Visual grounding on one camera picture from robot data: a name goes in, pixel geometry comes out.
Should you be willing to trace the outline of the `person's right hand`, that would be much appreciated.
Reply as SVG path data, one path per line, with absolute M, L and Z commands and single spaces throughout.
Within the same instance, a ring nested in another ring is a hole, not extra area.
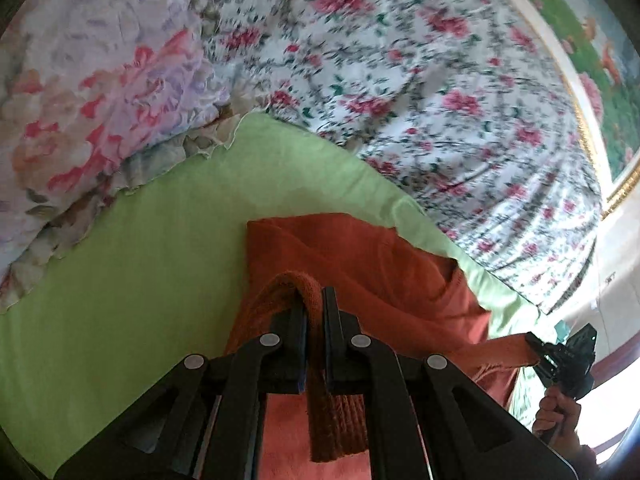
M 580 414 L 580 404 L 562 393 L 558 386 L 549 387 L 539 402 L 532 431 L 537 437 L 551 431 L 554 438 L 549 445 L 569 458 L 582 448 L 576 432 Z

